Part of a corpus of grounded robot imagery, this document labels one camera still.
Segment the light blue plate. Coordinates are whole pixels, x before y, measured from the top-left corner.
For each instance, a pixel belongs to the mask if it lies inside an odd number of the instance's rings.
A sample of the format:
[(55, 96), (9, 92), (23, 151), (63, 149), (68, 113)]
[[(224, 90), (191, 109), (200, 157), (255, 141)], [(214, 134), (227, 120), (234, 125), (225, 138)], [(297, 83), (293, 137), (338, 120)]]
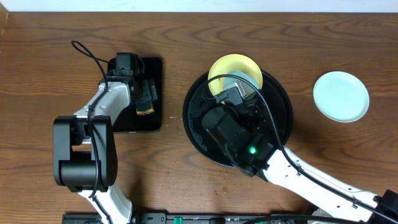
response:
[(232, 70), (228, 73), (228, 75), (235, 75), (237, 77), (243, 78), (246, 82), (243, 82), (241, 80), (238, 80), (236, 78), (225, 78), (224, 82), (223, 82), (223, 89), (224, 90), (228, 90), (230, 88), (233, 87), (237, 87), (238, 91), (240, 93), (240, 95), (242, 96), (242, 98), (244, 100), (246, 100), (247, 98), (249, 98), (253, 93), (255, 93), (255, 91), (253, 90), (253, 88), (251, 88), (248, 84), (252, 84), (254, 85), (258, 90), (261, 89), (261, 87), (259, 86), (259, 84), (257, 83), (257, 81), (255, 81), (255, 79), (253, 79), (252, 76), (248, 75), (247, 73), (244, 73), (240, 70)]

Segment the yellow plate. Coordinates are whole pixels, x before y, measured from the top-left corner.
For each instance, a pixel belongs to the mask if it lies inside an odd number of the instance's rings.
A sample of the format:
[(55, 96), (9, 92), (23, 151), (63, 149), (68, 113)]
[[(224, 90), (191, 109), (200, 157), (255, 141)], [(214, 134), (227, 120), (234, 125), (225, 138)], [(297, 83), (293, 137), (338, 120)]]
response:
[(246, 74), (253, 85), (258, 89), (262, 88), (262, 71), (258, 64), (251, 58), (241, 54), (229, 54), (219, 58), (210, 68), (208, 79), (218, 75), (231, 74), (231, 72), (241, 72)]

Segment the pale green plate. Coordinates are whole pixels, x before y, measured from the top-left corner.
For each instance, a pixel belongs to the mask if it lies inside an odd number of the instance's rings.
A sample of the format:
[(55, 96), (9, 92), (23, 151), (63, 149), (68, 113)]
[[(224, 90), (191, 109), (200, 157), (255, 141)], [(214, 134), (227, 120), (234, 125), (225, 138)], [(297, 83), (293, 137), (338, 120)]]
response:
[(361, 119), (370, 105), (369, 93), (363, 82), (342, 71), (323, 74), (313, 86), (313, 100), (323, 115), (341, 123)]

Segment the green yellow sponge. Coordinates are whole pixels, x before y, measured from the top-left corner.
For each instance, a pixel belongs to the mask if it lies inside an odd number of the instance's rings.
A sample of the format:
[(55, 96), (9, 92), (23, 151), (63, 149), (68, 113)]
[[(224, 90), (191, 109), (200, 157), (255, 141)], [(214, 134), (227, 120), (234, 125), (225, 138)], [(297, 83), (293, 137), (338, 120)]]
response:
[(138, 103), (136, 105), (136, 113), (139, 116), (144, 116), (147, 114), (151, 114), (154, 112), (154, 106), (151, 101), (143, 102), (143, 103)]

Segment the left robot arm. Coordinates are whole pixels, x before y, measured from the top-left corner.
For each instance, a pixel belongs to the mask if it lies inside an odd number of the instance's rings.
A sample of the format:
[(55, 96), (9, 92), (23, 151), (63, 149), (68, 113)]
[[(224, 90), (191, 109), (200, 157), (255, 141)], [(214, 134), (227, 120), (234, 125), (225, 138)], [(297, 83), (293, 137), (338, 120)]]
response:
[(67, 213), (62, 223), (140, 223), (116, 182), (115, 133), (154, 132), (162, 121), (163, 76), (108, 75), (80, 110), (53, 122), (53, 176), (96, 213)]

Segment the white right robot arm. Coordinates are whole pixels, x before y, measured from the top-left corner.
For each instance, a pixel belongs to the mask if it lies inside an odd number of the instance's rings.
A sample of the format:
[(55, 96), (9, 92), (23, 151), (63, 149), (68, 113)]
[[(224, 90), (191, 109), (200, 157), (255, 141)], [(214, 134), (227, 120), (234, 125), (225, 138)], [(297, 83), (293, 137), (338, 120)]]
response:
[(216, 162), (243, 174), (255, 175), (286, 188), (318, 208), (333, 220), (397, 223), (397, 194), (383, 196), (350, 186), (301, 160), (284, 146), (291, 130), (291, 105), (261, 99), (222, 103), (209, 100), (199, 116), (202, 143)]

